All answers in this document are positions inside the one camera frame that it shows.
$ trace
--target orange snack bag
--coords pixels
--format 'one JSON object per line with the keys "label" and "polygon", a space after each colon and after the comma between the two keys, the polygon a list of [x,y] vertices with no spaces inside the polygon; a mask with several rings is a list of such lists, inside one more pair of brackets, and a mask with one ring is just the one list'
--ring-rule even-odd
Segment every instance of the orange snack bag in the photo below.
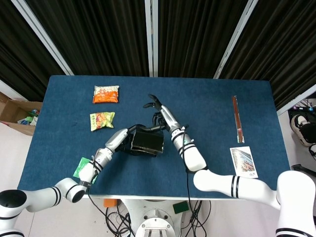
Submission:
{"label": "orange snack bag", "polygon": [[95,86],[93,103],[118,102],[119,86]]}

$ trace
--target table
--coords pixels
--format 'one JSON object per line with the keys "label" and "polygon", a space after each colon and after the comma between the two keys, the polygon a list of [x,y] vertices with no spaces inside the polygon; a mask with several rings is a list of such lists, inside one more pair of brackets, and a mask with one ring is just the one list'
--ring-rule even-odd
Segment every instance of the table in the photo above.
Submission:
{"label": "table", "polygon": [[[94,86],[119,85],[119,103],[93,104]],[[210,170],[235,174],[231,147],[250,146],[259,179],[277,188],[289,170],[271,87],[267,81],[233,79],[52,76],[18,188],[37,190],[72,177],[81,157],[90,158],[119,129],[150,126],[153,108],[142,106],[156,95],[195,140]],[[245,143],[237,143],[232,96],[236,95]],[[89,114],[115,112],[114,128],[90,131]],[[171,136],[164,152],[153,157],[114,154],[90,193],[102,197],[186,199],[186,173]],[[231,198],[200,192],[189,175],[190,195],[198,199]]]}

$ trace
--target black curtain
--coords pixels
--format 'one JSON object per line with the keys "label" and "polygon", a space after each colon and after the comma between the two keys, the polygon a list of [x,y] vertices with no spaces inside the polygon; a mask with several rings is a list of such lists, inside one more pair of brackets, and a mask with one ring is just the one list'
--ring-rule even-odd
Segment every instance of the black curtain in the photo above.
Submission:
{"label": "black curtain", "polygon": [[160,77],[212,78],[247,0],[160,0]]}
{"label": "black curtain", "polygon": [[220,78],[268,80],[276,108],[316,84],[316,1],[260,0]]}
{"label": "black curtain", "polygon": [[11,1],[0,7],[0,80],[42,101],[51,75],[64,74]]}
{"label": "black curtain", "polygon": [[76,75],[148,76],[144,0],[27,0]]}

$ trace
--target floor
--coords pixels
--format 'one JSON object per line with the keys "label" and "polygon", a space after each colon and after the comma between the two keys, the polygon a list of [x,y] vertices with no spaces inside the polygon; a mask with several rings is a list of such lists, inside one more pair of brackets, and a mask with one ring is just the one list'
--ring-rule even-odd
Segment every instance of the floor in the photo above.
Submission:
{"label": "floor", "polygon": [[[306,148],[293,136],[287,117],[279,117],[283,138],[290,164],[301,163],[316,170],[316,162]],[[0,191],[16,189],[32,137],[17,132],[0,123]],[[102,200],[95,202],[102,207]],[[208,203],[204,203],[200,213],[203,220],[208,213]],[[212,212],[205,224],[212,237],[274,237],[279,211],[251,201],[227,200],[212,201]],[[190,213],[185,213],[182,226],[186,226]],[[23,211],[15,228],[26,237],[86,237],[113,236],[105,225],[103,216],[88,199],[76,204],[63,200],[60,205],[37,213]]]}

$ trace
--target orange object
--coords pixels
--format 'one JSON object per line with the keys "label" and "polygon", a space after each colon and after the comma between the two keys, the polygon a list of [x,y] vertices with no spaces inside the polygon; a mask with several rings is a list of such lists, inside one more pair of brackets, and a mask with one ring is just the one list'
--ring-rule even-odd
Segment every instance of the orange object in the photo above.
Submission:
{"label": "orange object", "polygon": [[104,207],[114,207],[118,204],[118,200],[117,199],[103,199],[103,205]]}
{"label": "orange object", "polygon": [[118,102],[119,86],[95,86],[93,103]]}

